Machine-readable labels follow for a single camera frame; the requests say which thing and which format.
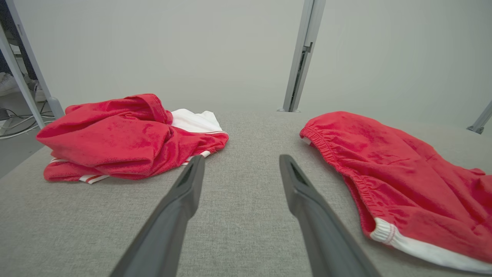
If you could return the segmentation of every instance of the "wire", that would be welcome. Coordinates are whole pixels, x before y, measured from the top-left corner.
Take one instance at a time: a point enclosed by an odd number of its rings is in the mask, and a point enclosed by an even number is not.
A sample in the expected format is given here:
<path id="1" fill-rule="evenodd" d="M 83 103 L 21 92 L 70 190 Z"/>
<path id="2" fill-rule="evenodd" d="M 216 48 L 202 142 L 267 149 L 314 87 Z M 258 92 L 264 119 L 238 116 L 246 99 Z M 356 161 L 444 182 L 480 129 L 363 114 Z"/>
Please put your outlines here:
<path id="1" fill-rule="evenodd" d="M 27 118 L 26 116 L 32 117 L 32 114 L 12 115 L 12 116 L 9 116 L 9 117 L 0 118 L 0 121 L 7 120 L 7 119 L 10 119 L 10 118 L 22 118 L 22 119 L 25 119 L 25 118 Z M 45 118 L 55 118 L 52 115 L 44 115 L 44 114 L 42 114 L 41 116 L 42 117 L 45 117 Z"/>
<path id="2" fill-rule="evenodd" d="M 43 112 L 43 109 L 44 109 L 44 106 L 46 105 L 46 102 L 48 102 L 48 100 L 45 100 L 44 101 L 43 106 L 41 107 L 41 111 L 39 113 L 42 113 Z"/>
<path id="3" fill-rule="evenodd" d="M 12 111 L 11 109 L 5 109 L 5 110 L 8 110 L 10 111 L 11 113 L 13 113 L 15 116 L 18 116 L 17 113 L 15 113 L 14 111 Z"/>
<path id="4" fill-rule="evenodd" d="M 41 115 L 41 117 L 44 117 L 44 118 L 49 118 L 49 119 L 54 119 L 54 118 L 55 118 L 54 116 L 47 116 L 47 115 Z M 24 123 L 24 122 L 26 122 L 26 121 L 28 121 L 28 120 L 32 119 L 32 118 L 34 118 L 34 116 L 33 116 L 33 115 L 31 115 L 30 117 L 28 117 L 28 118 L 24 119 L 23 121 L 21 121 L 21 122 L 19 122 L 19 123 L 15 124 L 14 126 L 9 126 L 9 127 L 0 126 L 0 128 L 3 128 L 3 129 L 12 129 L 12 128 L 15 128 L 15 127 L 17 127 L 17 126 L 21 125 L 22 123 Z"/>
<path id="5" fill-rule="evenodd" d="M 50 123 L 50 122 L 54 122 L 54 120 L 51 120 L 51 121 L 45 121 L 44 123 Z M 16 137 L 16 136 L 19 136 L 19 135 L 22 135 L 24 133 L 27 133 L 31 130 L 34 130 L 36 129 L 37 127 L 39 127 L 39 125 L 36 124 L 36 126 L 33 126 L 32 128 L 30 128 L 30 126 L 28 127 L 28 129 L 24 129 L 22 131 L 19 131 L 19 132 L 16 132 L 16 133 L 13 133 L 13 134 L 9 134 L 9 135 L 4 135 L 4 136 L 0 136 L 0 139 L 9 139 L 9 138 L 13 138 L 13 137 Z"/>

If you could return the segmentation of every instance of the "white fabric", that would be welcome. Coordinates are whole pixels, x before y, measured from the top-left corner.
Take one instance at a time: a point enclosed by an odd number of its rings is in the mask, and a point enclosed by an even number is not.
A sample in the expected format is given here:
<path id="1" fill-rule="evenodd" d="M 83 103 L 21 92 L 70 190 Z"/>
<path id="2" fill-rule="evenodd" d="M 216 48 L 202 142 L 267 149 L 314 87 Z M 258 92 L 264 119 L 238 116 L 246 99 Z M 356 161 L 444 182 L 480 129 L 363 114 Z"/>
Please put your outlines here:
<path id="1" fill-rule="evenodd" d="M 308 139 L 308 138 L 304 137 L 304 138 L 302 138 L 302 140 L 303 140 L 305 143 L 307 143 L 308 145 L 311 145 L 311 140 L 310 140 L 310 139 Z"/>
<path id="2" fill-rule="evenodd" d="M 211 111 L 193 113 L 187 109 L 178 109 L 173 112 L 171 126 L 181 128 L 191 133 L 223 132 L 215 115 Z"/>
<path id="3" fill-rule="evenodd" d="M 50 163 L 64 163 L 64 162 L 68 162 L 68 161 L 64 160 L 64 159 L 58 159 L 58 158 L 53 158 L 50 161 Z"/>
<path id="4" fill-rule="evenodd" d="M 375 218 L 376 229 L 370 237 L 412 256 L 441 266 L 459 270 L 492 274 L 492 264 L 449 251 L 436 245 L 405 237 L 398 228 L 381 218 Z"/>
<path id="5" fill-rule="evenodd" d="M 101 181 L 101 180 L 109 177 L 109 175 L 99 175 L 99 177 L 87 181 L 88 179 L 95 177 L 95 176 L 98 176 L 98 175 L 84 175 L 84 176 L 80 177 L 79 181 L 86 182 L 86 183 L 92 185 L 97 181 Z"/>
<path id="6" fill-rule="evenodd" d="M 202 155 L 204 158 L 207 158 L 210 155 L 210 151 L 205 150 L 202 153 L 200 153 L 200 155 Z"/>

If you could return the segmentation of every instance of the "white backdrop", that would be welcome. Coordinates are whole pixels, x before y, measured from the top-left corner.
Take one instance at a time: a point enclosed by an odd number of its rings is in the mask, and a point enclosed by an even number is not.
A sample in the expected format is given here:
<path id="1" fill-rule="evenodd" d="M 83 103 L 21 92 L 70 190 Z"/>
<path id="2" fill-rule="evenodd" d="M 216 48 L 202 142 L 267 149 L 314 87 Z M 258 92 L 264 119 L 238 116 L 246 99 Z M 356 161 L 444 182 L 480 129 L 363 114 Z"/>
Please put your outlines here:
<path id="1" fill-rule="evenodd" d="M 334 0 L 299 110 L 466 128 L 491 100 L 492 1 Z"/>
<path id="2" fill-rule="evenodd" d="M 304 0 L 14 0 L 63 108 L 155 93 L 166 109 L 276 110 Z"/>

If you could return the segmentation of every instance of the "metal pole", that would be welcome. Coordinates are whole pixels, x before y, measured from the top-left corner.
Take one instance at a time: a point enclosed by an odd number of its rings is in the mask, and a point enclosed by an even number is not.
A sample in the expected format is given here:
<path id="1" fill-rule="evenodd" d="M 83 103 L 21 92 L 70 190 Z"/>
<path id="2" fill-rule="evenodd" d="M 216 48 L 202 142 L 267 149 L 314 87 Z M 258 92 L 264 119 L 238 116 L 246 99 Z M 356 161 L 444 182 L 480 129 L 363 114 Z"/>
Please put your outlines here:
<path id="1" fill-rule="evenodd" d="M 279 109 L 279 111 L 297 111 L 312 52 L 316 44 L 325 3 L 326 0 L 305 0 L 304 2 L 287 92 L 285 93 L 283 108 Z"/>
<path id="2" fill-rule="evenodd" d="M 17 61 L 15 60 L 14 53 L 12 53 L 12 49 L 10 48 L 10 44 L 8 43 L 7 37 L 5 36 L 5 32 L 3 31 L 3 28 L 1 29 L 1 34 L 0 34 L 0 49 L 5 57 L 5 60 L 7 61 L 8 67 L 12 71 L 12 75 L 15 78 L 15 81 L 17 82 L 17 85 L 21 89 L 22 95 L 24 96 L 24 99 L 28 103 L 29 109 L 31 110 L 32 115 L 36 119 L 37 124 L 39 125 L 39 128 L 42 129 L 44 128 L 44 122 L 41 117 L 41 114 L 37 110 L 36 103 L 34 102 L 34 99 L 32 98 L 31 91 L 28 88 L 28 85 L 26 84 L 26 81 L 24 80 L 24 77 L 22 76 L 21 69 L 19 68 L 19 65 L 17 64 Z"/>
<path id="3" fill-rule="evenodd" d="M 51 96 L 51 92 L 46 85 L 46 81 L 44 80 L 43 74 L 41 73 L 41 69 L 39 68 L 39 65 L 37 64 L 36 58 L 34 56 L 34 52 L 32 51 L 31 45 L 29 44 L 29 39 L 26 35 L 26 31 L 22 27 L 22 22 L 21 18 L 19 17 L 19 13 L 17 12 L 17 8 L 15 7 L 14 0 L 6 0 L 8 9 L 10 10 L 10 14 L 12 15 L 12 18 L 14 19 L 15 24 L 17 25 L 19 35 L 21 36 L 22 39 L 22 44 L 24 45 L 24 48 L 26 49 L 26 52 L 29 57 L 29 61 L 31 62 L 32 68 L 34 69 L 34 72 L 36 72 L 37 80 L 41 84 L 41 87 L 43 88 L 44 95 L 46 95 L 46 99 L 48 100 L 48 104 L 50 104 L 50 109 L 53 112 L 53 115 L 55 116 L 56 119 L 59 119 L 60 117 L 65 115 L 65 112 L 63 111 L 63 108 L 61 107 L 62 105 L 60 104 L 60 101 L 58 99 L 54 98 Z"/>
<path id="4" fill-rule="evenodd" d="M 469 126 L 467 130 L 474 131 L 479 134 L 483 133 L 485 128 L 484 126 L 491 117 L 492 117 L 492 101 L 485 108 L 482 114 L 477 118 L 475 123 L 473 123 L 472 126 Z"/>

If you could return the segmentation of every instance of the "gray table surface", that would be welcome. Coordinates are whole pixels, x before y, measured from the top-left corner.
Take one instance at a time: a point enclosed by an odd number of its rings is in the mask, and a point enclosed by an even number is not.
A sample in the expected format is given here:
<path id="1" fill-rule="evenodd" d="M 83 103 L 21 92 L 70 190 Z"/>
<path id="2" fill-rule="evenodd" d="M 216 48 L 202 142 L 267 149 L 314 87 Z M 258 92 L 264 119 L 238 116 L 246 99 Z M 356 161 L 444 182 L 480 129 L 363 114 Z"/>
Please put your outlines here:
<path id="1" fill-rule="evenodd" d="M 200 205 L 189 221 L 178 276 L 310 276 L 297 220 L 288 210 L 278 156 L 296 159 L 383 276 L 475 276 L 389 249 L 362 235 L 341 176 L 299 139 L 302 113 L 215 113 L 229 133 L 206 159 Z M 492 173 L 492 140 L 426 124 L 390 124 L 448 161 Z M 43 148 L 0 180 L 0 275 L 107 276 L 182 168 L 131 181 L 49 183 Z"/>

